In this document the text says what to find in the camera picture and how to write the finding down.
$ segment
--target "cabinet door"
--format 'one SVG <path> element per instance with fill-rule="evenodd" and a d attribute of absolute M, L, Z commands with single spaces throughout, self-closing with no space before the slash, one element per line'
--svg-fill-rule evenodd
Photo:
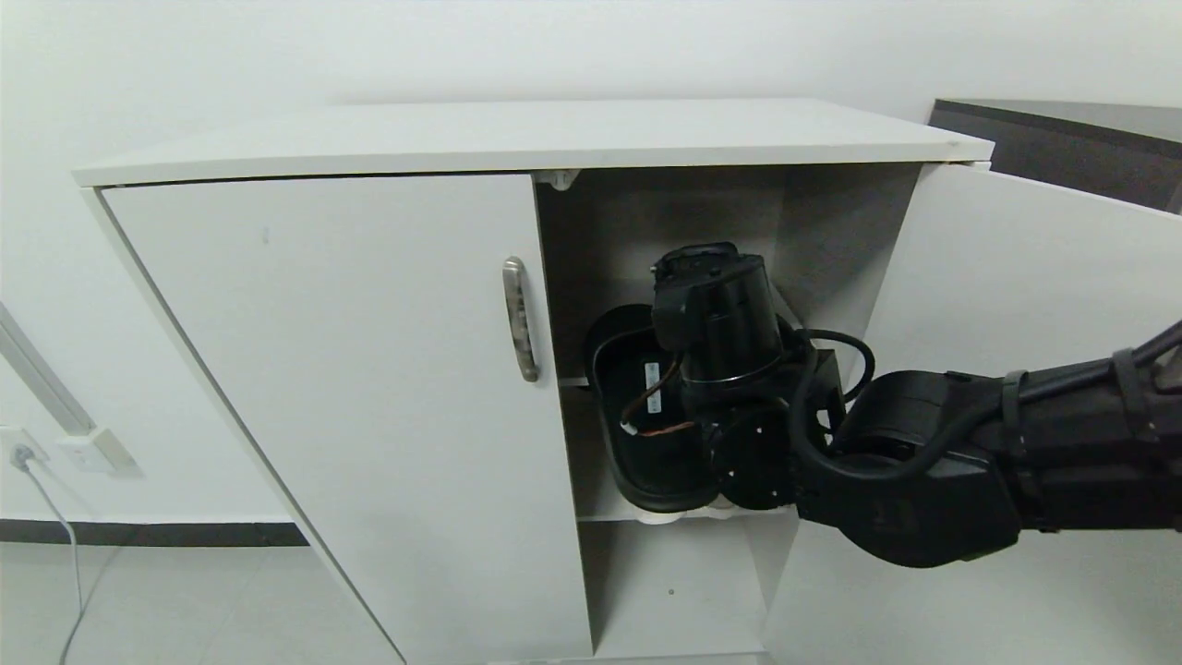
<path fill-rule="evenodd" d="M 1182 317 L 1182 217 L 927 167 L 866 332 L 878 373 L 1104 358 Z M 781 664 L 1177 663 L 1182 539 L 1024 533 L 978 561 L 884 563 L 801 523 L 767 624 Z"/>
<path fill-rule="evenodd" d="M 591 654 L 528 175 L 103 195 L 251 454 L 407 661 Z"/>

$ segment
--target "floor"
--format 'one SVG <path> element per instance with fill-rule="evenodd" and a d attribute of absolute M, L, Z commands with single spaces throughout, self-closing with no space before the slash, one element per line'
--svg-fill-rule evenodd
<path fill-rule="evenodd" d="M 310 548 L 80 548 L 67 663 L 396 665 Z M 0 543 L 0 663 L 56 665 L 74 618 L 69 546 Z"/>

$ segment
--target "wall trim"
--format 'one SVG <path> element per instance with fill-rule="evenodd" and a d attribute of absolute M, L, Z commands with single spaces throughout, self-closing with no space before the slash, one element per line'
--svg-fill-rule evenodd
<path fill-rule="evenodd" d="M 117 547 L 305 547 L 293 523 L 238 522 L 124 524 L 71 522 L 78 545 Z M 41 520 L 0 520 L 0 542 L 69 543 L 61 524 Z"/>

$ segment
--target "door handle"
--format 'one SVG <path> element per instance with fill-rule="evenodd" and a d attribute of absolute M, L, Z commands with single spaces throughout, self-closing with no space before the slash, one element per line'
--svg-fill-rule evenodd
<path fill-rule="evenodd" d="M 533 384 L 538 380 L 538 364 L 533 360 L 533 344 L 530 341 L 530 317 L 526 313 L 525 263 L 517 256 L 505 259 L 501 265 L 501 278 L 505 281 L 505 307 L 509 312 L 509 335 L 513 338 L 513 353 L 521 370 L 521 379 Z"/>

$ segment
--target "white sticker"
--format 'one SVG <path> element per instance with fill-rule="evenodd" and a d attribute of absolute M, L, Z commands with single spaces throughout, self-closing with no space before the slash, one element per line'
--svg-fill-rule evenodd
<path fill-rule="evenodd" d="M 661 364 L 644 364 L 644 390 L 657 385 L 661 380 Z M 661 391 L 649 396 L 649 413 L 661 413 Z"/>

